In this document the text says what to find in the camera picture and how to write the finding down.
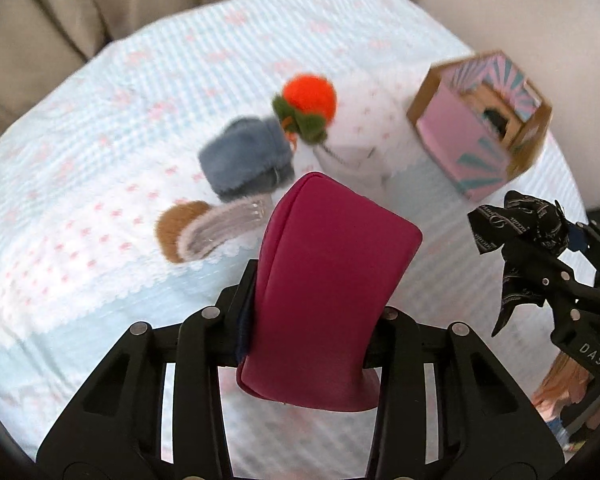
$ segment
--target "brown fuzzy object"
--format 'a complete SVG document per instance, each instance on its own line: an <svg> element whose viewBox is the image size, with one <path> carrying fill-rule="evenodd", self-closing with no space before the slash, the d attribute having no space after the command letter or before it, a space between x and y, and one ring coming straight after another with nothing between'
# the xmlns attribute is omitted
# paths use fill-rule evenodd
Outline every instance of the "brown fuzzy object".
<svg viewBox="0 0 600 480"><path fill-rule="evenodd" d="M210 209L208 203L196 201L175 205L162 213L155 226L155 236L167 260L174 264L184 263L178 255L178 237L187 225Z"/></svg>

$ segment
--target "beige wall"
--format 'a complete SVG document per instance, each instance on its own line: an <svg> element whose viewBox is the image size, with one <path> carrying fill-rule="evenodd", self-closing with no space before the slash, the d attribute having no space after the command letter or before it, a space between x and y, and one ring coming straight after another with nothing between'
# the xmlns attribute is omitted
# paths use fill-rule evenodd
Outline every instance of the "beige wall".
<svg viewBox="0 0 600 480"><path fill-rule="evenodd" d="M600 206L600 0L418 0L477 50L502 48L554 104L552 131Z"/></svg>

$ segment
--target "plush toy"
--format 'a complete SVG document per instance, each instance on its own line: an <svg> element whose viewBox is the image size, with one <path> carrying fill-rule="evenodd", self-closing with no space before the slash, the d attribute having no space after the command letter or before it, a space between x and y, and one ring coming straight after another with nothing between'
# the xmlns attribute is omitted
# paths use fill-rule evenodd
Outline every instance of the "plush toy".
<svg viewBox="0 0 600 480"><path fill-rule="evenodd" d="M304 74L289 81L272 106L292 143L299 136L307 144L320 144L327 139L326 128L335 116L336 102L336 92L327 79Z"/></svg>
<svg viewBox="0 0 600 480"><path fill-rule="evenodd" d="M164 257L174 264L205 258L220 244L269 221L273 202L268 194L210 206L189 202L167 209L155 227Z"/></svg>
<svg viewBox="0 0 600 480"><path fill-rule="evenodd" d="M275 117L229 124L198 155L211 189L223 202L271 193L293 180L293 151Z"/></svg>

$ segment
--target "pink leather case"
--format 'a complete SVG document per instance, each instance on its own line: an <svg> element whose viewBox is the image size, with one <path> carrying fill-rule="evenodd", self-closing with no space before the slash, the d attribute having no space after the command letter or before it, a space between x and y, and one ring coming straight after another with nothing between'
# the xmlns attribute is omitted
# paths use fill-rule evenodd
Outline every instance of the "pink leather case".
<svg viewBox="0 0 600 480"><path fill-rule="evenodd" d="M371 333L422 233L321 173L296 182L262 241L251 349L240 387L336 412L378 405L362 363Z"/></svg>

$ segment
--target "persimmon plush keychain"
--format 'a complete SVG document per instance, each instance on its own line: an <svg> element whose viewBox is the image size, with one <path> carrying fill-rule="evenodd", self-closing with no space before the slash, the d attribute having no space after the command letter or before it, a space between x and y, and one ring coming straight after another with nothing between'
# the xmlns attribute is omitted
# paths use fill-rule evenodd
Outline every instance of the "persimmon plush keychain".
<svg viewBox="0 0 600 480"><path fill-rule="evenodd" d="M324 77L302 74L289 81L272 106L293 146L298 136L307 144L327 139L327 126L336 113L336 92Z"/></svg>

